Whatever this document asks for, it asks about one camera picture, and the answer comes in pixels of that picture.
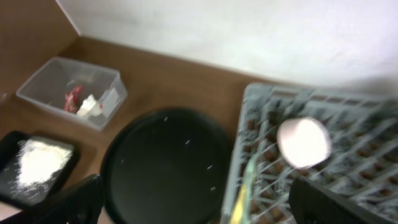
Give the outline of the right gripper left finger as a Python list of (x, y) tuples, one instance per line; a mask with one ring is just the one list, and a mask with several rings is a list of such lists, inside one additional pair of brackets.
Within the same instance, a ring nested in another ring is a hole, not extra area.
[(1, 224), (97, 224), (103, 205), (103, 181), (91, 174)]

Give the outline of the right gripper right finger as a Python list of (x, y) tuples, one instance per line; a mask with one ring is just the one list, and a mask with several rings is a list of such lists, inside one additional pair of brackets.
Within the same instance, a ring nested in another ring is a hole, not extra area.
[(298, 224), (393, 224), (306, 177), (297, 177), (289, 205)]

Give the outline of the small pink bowl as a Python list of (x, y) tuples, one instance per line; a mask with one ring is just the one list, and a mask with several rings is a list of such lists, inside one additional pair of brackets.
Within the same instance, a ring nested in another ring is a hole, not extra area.
[(332, 152), (326, 127), (310, 117), (287, 119), (277, 130), (277, 146), (282, 157), (295, 169), (308, 169), (325, 160)]

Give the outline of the light blue plastic spoon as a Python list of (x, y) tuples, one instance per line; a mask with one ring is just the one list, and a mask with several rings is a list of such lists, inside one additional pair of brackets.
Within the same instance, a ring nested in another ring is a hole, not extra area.
[(243, 214), (241, 218), (241, 224), (250, 224), (250, 208), (251, 208), (251, 195), (252, 195), (252, 186), (257, 177), (257, 160), (259, 154), (254, 154), (244, 171), (244, 177), (241, 189), (245, 189), (244, 198), (243, 198)]

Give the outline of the yellow plastic knife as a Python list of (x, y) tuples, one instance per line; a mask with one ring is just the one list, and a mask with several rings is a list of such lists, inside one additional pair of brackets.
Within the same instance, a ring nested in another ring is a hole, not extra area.
[(239, 190), (239, 194), (233, 208), (233, 212), (231, 218), (229, 220), (229, 224), (242, 224), (243, 218), (245, 214), (245, 204), (247, 198), (248, 187), (246, 184), (242, 184)]

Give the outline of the white tissue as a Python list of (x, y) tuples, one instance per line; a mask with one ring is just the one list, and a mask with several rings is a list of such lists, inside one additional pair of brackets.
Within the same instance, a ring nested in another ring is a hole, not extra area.
[(98, 103), (96, 98), (90, 94), (83, 100), (83, 103), (76, 112), (76, 115), (81, 118), (89, 118), (90, 116), (98, 116), (101, 113), (101, 105)]

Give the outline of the red snack wrapper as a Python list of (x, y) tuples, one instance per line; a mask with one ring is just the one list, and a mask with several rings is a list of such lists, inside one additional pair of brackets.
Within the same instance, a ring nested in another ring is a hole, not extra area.
[(82, 86), (78, 85), (65, 94), (64, 110), (69, 113), (76, 113), (80, 105)]

